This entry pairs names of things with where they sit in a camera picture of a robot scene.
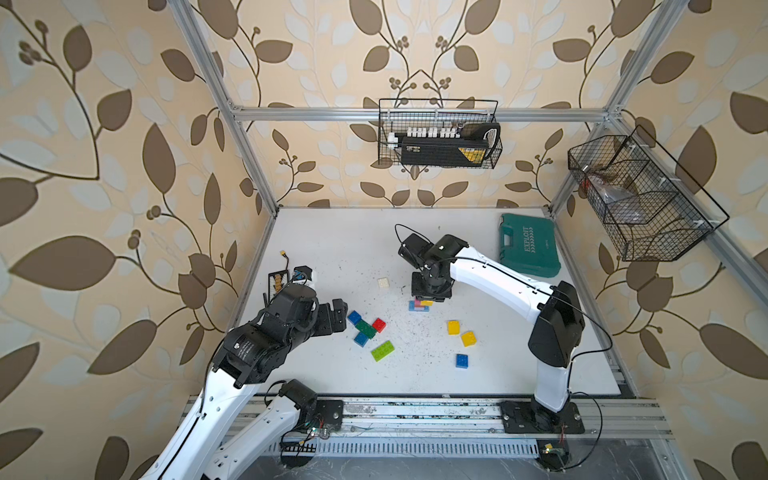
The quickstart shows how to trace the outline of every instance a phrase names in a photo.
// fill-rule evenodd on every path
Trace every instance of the wire basket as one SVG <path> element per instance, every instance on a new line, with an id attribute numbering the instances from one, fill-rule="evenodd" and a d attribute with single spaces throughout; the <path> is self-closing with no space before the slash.
<path id="1" fill-rule="evenodd" d="M 706 195 L 704 212 L 682 180 L 666 174 L 648 153 L 650 138 L 638 126 L 630 135 L 606 135 L 568 151 L 568 169 L 625 261 L 671 262 L 730 217 L 660 144 L 686 182 Z"/>
<path id="2" fill-rule="evenodd" d="M 502 154 L 497 106 L 495 100 L 383 98 L 377 166 L 493 168 Z"/>

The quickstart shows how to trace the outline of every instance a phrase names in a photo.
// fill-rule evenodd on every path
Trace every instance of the brown leaf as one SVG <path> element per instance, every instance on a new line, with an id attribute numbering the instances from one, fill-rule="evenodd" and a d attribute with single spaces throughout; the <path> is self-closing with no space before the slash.
<path id="1" fill-rule="evenodd" d="M 405 205 L 410 197 L 411 197 L 410 190 L 400 190 L 398 192 L 395 192 L 392 195 L 392 205 L 394 205 L 395 207 L 400 207 L 401 205 Z"/>
<path id="2" fill-rule="evenodd" d="M 192 145 L 199 145 L 203 141 L 206 129 L 208 129 L 208 117 L 204 114 L 197 115 L 192 120 L 192 127 L 190 128 L 190 141 Z"/>
<path id="3" fill-rule="evenodd" d="M 311 172 L 315 170 L 315 165 L 315 162 L 302 162 L 296 169 L 300 172 Z"/>
<path id="4" fill-rule="evenodd" d="M 139 480 L 139 478 L 143 477 L 145 473 L 147 473 L 147 470 L 152 466 L 155 460 L 159 455 L 152 455 L 150 458 L 147 458 L 144 460 L 141 465 L 136 467 L 134 472 L 131 474 L 131 477 L 128 480 Z"/>
<path id="5" fill-rule="evenodd" d="M 219 220 L 219 212 L 221 212 L 221 190 L 219 189 L 219 182 L 216 180 L 216 175 L 211 174 L 208 178 L 208 185 L 205 186 L 205 195 L 203 198 L 203 211 L 205 212 L 205 220 L 213 225 L 216 220 Z"/>
<path id="6" fill-rule="evenodd" d="M 531 182 L 514 182 L 513 184 L 506 184 L 507 190 L 513 192 L 527 192 L 532 188 Z"/>
<path id="7" fill-rule="evenodd" d="M 240 191 L 243 192 L 243 195 L 246 197 L 253 195 L 253 182 L 250 178 L 244 178 L 243 181 L 240 182 Z"/>
<path id="8" fill-rule="evenodd" d="M 464 28 L 470 35 L 485 31 L 493 23 L 502 0 L 478 0 L 469 7 L 464 17 Z"/>
<path id="9" fill-rule="evenodd" d="M 166 51 L 160 53 L 160 57 L 163 59 L 166 68 L 174 77 L 181 81 L 194 80 L 194 67 L 190 59 L 181 51 L 176 48 L 169 48 Z"/>
<path id="10" fill-rule="evenodd" d="M 637 303 L 643 310 L 658 312 L 669 303 L 673 288 L 671 276 L 657 276 L 637 292 Z"/>
<path id="11" fill-rule="evenodd" d="M 574 212 L 576 211 L 576 198 L 574 198 L 573 195 L 568 197 L 568 202 L 565 204 L 565 207 L 568 209 L 568 215 L 573 217 Z"/>
<path id="12" fill-rule="evenodd" d="M 455 182 L 442 189 L 442 196 L 445 198 L 458 197 L 469 187 L 469 182 Z"/>
<path id="13" fill-rule="evenodd" d="M 36 184 L 23 178 L 0 178 L 0 227 L 22 217 L 37 202 Z"/>
<path id="14" fill-rule="evenodd" d="M 521 172 L 532 172 L 533 164 L 529 161 L 518 160 L 515 162 L 515 168 L 517 168 Z"/>
<path id="15" fill-rule="evenodd" d="M 349 10 L 362 33 L 376 35 L 381 31 L 382 11 L 371 0 L 349 0 Z"/>
<path id="16" fill-rule="evenodd" d="M 706 462 L 694 458 L 694 465 L 696 466 L 696 470 L 699 471 L 701 480 L 727 480 L 725 475 L 720 473 L 717 468 L 714 468 Z"/>
<path id="17" fill-rule="evenodd" d="M 220 118 L 214 118 L 214 134 L 216 143 L 219 144 L 219 150 L 224 151 L 224 125 Z"/>
<path id="18" fill-rule="evenodd" d="M 237 33 L 237 12 L 230 0 L 198 0 L 197 7 L 208 26 L 227 40 Z"/>
<path id="19" fill-rule="evenodd" d="M 712 0 L 690 0 L 688 2 L 688 10 L 691 10 L 693 13 L 707 13 L 711 9 Z"/>
<path id="20" fill-rule="evenodd" d="M 674 173 L 695 194 L 701 189 L 699 185 L 703 187 L 710 181 L 716 166 L 715 142 L 707 129 L 699 126 L 683 147 Z"/>
<path id="21" fill-rule="evenodd" d="M 768 459 L 757 442 L 742 442 L 736 445 L 730 462 L 739 480 L 768 478 Z"/>
<path id="22" fill-rule="evenodd" d="M 707 350 L 726 367 L 754 379 L 768 380 L 768 356 L 736 330 L 708 323 L 699 330 Z"/>
<path id="23" fill-rule="evenodd" d="M 621 61 L 621 67 L 619 68 L 619 75 L 624 74 L 624 70 L 627 69 L 627 65 L 629 65 L 630 60 L 632 59 L 632 55 L 634 55 L 634 50 L 627 50 L 627 54 L 624 56 L 624 60 Z"/>
<path id="24" fill-rule="evenodd" d="M 431 207 L 432 205 L 435 204 L 435 194 L 429 190 L 418 190 L 416 192 L 416 196 L 418 197 L 422 205 Z"/>
<path id="25" fill-rule="evenodd" d="M 496 208 L 517 208 L 520 207 L 520 205 L 517 205 L 512 200 L 504 200 L 503 198 L 499 198 L 496 200 Z"/>
<path id="26" fill-rule="evenodd" d="M 266 63 L 280 63 L 290 56 L 293 44 L 282 40 L 264 40 L 256 45 L 256 56 Z"/>
<path id="27" fill-rule="evenodd" d="M 192 268 L 192 275 L 208 288 L 214 284 L 216 280 L 216 267 L 214 267 L 214 261 L 210 259 L 205 253 L 193 253 L 190 255 L 190 265 Z"/>
<path id="28" fill-rule="evenodd" d="M 649 329 L 642 329 L 640 331 L 640 343 L 643 344 L 645 353 L 648 354 L 651 360 L 663 366 L 665 369 L 670 368 L 670 361 L 667 358 L 667 354 L 664 352 L 664 348 L 661 346 L 659 339 Z"/>
<path id="29" fill-rule="evenodd" d="M 360 182 L 360 190 L 369 197 L 384 198 L 386 196 L 384 187 L 370 182 Z"/>
<path id="30" fill-rule="evenodd" d="M 350 125 L 349 128 L 352 129 L 353 132 L 355 132 L 355 135 L 357 135 L 360 140 L 363 141 L 370 141 L 375 142 L 377 133 L 376 130 L 373 129 L 370 125 L 365 124 L 353 124 Z"/>
<path id="31" fill-rule="evenodd" d="M 131 114 L 133 97 L 130 90 L 109 94 L 98 102 L 96 115 L 101 126 L 109 131 L 116 131 L 128 120 Z"/>
<path id="32" fill-rule="evenodd" d="M 148 319 L 125 327 L 99 352 L 96 360 L 88 367 L 88 373 L 110 375 L 133 365 L 152 345 L 156 333 L 157 325 Z"/>
<path id="33" fill-rule="evenodd" d="M 224 76 L 224 62 L 221 61 L 221 55 L 219 55 L 218 51 L 211 52 L 211 55 L 214 57 L 214 62 L 216 62 L 216 68 L 219 70 L 219 75 L 222 77 Z"/>
<path id="34" fill-rule="evenodd" d="M 0 358 L 0 402 L 27 377 L 39 353 L 40 343 L 30 343 Z"/>
<path id="35" fill-rule="evenodd" d="M 184 346 L 184 351 L 181 353 L 181 361 L 179 362 L 179 365 L 183 365 L 192 360 L 192 357 L 194 357 L 195 353 L 200 349 L 200 344 L 203 342 L 204 336 L 205 330 L 203 330 L 202 326 L 198 325 L 187 339 L 187 345 Z"/>
<path id="36" fill-rule="evenodd" d="M 551 150 L 554 148 L 555 145 L 560 143 L 560 140 L 563 139 L 563 129 L 554 132 L 552 135 L 549 136 L 547 141 L 544 143 L 544 149 L 545 150 Z"/>
<path id="37" fill-rule="evenodd" d="M 632 290 L 642 289 L 646 283 L 656 277 L 656 270 L 659 267 L 657 261 L 634 261 L 627 268 L 627 286 Z"/>
<path id="38" fill-rule="evenodd" d="M 371 48 L 362 63 L 363 71 L 379 71 L 389 63 L 389 49 L 382 45 Z"/>
<path id="39" fill-rule="evenodd" d="M 730 94 L 730 113 L 739 128 L 749 134 L 768 130 L 768 101 L 760 97 L 733 92 Z"/>
<path id="40" fill-rule="evenodd" d="M 552 44 L 554 56 L 566 62 L 584 60 L 591 49 L 592 45 L 583 38 L 566 38 Z"/>
<path id="41" fill-rule="evenodd" d="M 85 32 L 82 25 L 74 27 L 64 37 L 64 60 L 73 71 L 80 71 L 91 63 L 93 50 L 91 48 L 91 39 Z"/>
<path id="42" fill-rule="evenodd" d="M 307 206 L 312 208 L 331 208 L 331 200 L 328 200 L 327 198 L 315 200 Z"/>
<path id="43" fill-rule="evenodd" d="M 646 117 L 637 117 L 634 121 L 634 124 L 635 126 L 642 127 L 637 129 L 637 135 L 640 137 L 640 139 L 645 142 L 648 147 L 655 147 L 656 127 L 654 126 L 654 122 L 648 120 Z"/>
<path id="44" fill-rule="evenodd" d="M 96 475 L 94 480 L 115 480 L 123 476 L 125 468 L 128 466 L 128 458 L 131 456 L 131 450 L 128 443 L 120 437 L 111 436 L 104 443 L 101 455 L 96 464 Z"/>
<path id="45" fill-rule="evenodd" d="M 459 45 L 453 52 L 453 63 L 463 71 L 477 71 L 480 61 L 475 49 L 468 45 Z"/>
<path id="46" fill-rule="evenodd" d="M 272 140 L 274 140 L 278 147 L 285 151 L 288 150 L 288 140 L 279 131 L 272 130 Z"/>
<path id="47" fill-rule="evenodd" d="M 56 290 L 83 290 L 112 270 L 114 253 L 89 237 L 51 240 L 27 253 L 9 270 L 24 280 Z"/>
<path id="48" fill-rule="evenodd" d="M 152 184 L 163 194 L 167 194 L 176 181 L 176 163 L 168 142 L 157 124 L 152 124 L 144 138 L 141 152 L 144 170 Z"/>
<path id="49" fill-rule="evenodd" d="M 179 273 L 179 293 L 184 305 L 192 310 L 202 307 L 207 298 L 205 287 L 191 274 Z"/>
<path id="50" fill-rule="evenodd" d="M 320 184 L 314 184 L 312 182 L 301 182 L 300 184 L 296 185 L 296 188 L 299 189 L 299 192 L 317 192 L 319 189 L 323 188 L 323 185 Z"/>
<path id="51" fill-rule="evenodd" d="M 639 27 L 654 7 L 654 0 L 621 0 L 611 17 L 611 32 L 626 37 Z"/>
<path id="52" fill-rule="evenodd" d="M 22 456 L 42 434 L 40 429 L 19 429 L 0 433 L 0 468 Z"/>
<path id="53" fill-rule="evenodd" d="M 673 51 L 659 60 L 659 63 L 650 73 L 650 79 L 655 84 L 669 83 L 681 76 L 692 61 L 694 61 L 694 56 L 687 51 Z"/>
<path id="54" fill-rule="evenodd" d="M 231 272 L 235 267 L 235 260 L 237 260 L 237 240 L 230 245 L 230 249 L 227 252 L 227 258 L 224 260 L 224 269 L 227 272 Z"/>
<path id="55" fill-rule="evenodd" d="M 598 259 L 600 260 L 600 266 L 603 267 L 603 271 L 606 274 L 611 275 L 616 270 L 614 258 L 602 242 L 598 247 Z"/>
<path id="56" fill-rule="evenodd" d="M 551 104 L 546 104 L 544 107 L 541 108 L 557 108 L 557 109 L 565 109 L 570 108 L 571 102 L 570 101 L 556 101 Z"/>

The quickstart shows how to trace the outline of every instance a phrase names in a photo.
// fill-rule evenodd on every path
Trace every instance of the black cable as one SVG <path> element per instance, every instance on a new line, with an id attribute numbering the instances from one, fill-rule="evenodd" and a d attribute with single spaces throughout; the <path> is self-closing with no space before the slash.
<path id="1" fill-rule="evenodd" d="M 592 444 L 592 448 L 589 450 L 589 453 L 586 454 L 577 463 L 574 463 L 573 465 L 570 465 L 568 467 L 564 466 L 563 468 L 561 468 L 561 471 L 563 471 L 563 472 L 566 471 L 566 470 L 570 470 L 571 468 L 576 468 L 579 465 L 581 465 L 582 463 L 586 462 L 587 458 L 589 458 L 589 455 L 592 455 L 592 452 L 594 452 L 595 447 L 598 446 L 598 442 L 600 441 L 600 435 L 603 434 L 603 410 L 600 408 L 600 404 L 598 403 L 597 400 L 594 399 L 593 396 L 588 395 L 587 393 L 584 393 L 584 392 L 574 392 L 574 393 L 572 393 L 572 395 L 579 395 L 579 394 L 581 394 L 583 396 L 586 396 L 589 399 L 591 399 L 592 402 L 594 402 L 594 405 L 598 408 L 598 412 L 600 413 L 600 430 L 598 430 L 598 437 L 594 440 L 594 443 Z"/>

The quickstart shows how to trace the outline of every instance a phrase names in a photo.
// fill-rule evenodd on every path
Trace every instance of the floral wallpaper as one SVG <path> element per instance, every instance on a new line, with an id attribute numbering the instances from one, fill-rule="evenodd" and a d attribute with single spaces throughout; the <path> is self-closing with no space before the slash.
<path id="1" fill-rule="evenodd" d="M 660 0 L 191 0 L 246 107 L 601 108 Z"/>
<path id="2" fill-rule="evenodd" d="M 683 182 L 715 196 L 731 215 L 723 229 L 768 270 L 767 78 L 768 4 L 692 0 L 624 114 L 678 158 L 689 177 L 668 167 Z M 579 194 L 558 223 L 692 475 L 768 478 L 766 312 L 705 243 L 673 263 L 621 262 Z"/>
<path id="3" fill-rule="evenodd" d="M 502 124 L 489 169 L 406 167 L 377 160 L 376 128 L 343 122 L 247 125 L 274 198 L 285 207 L 541 207 L 568 171 L 583 123 Z"/>
<path id="4" fill-rule="evenodd" d="M 0 58 L 0 476 L 137 478 L 267 215 L 164 2 L 0 0 Z"/>

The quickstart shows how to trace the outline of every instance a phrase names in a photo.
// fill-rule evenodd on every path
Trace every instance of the lime green lego brick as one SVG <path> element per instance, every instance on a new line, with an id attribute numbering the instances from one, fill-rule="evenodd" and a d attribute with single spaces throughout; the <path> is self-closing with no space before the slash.
<path id="1" fill-rule="evenodd" d="M 370 326 L 365 320 L 360 320 L 355 324 L 355 328 L 363 332 L 368 338 L 373 338 L 376 335 L 376 329 Z"/>
<path id="2" fill-rule="evenodd" d="M 375 349 L 371 350 L 371 355 L 373 355 L 373 358 L 375 361 L 379 361 L 385 356 L 389 355 L 390 353 L 395 351 L 395 347 L 392 345 L 392 342 L 387 340 L 386 342 L 382 343 L 381 345 L 377 346 Z"/>

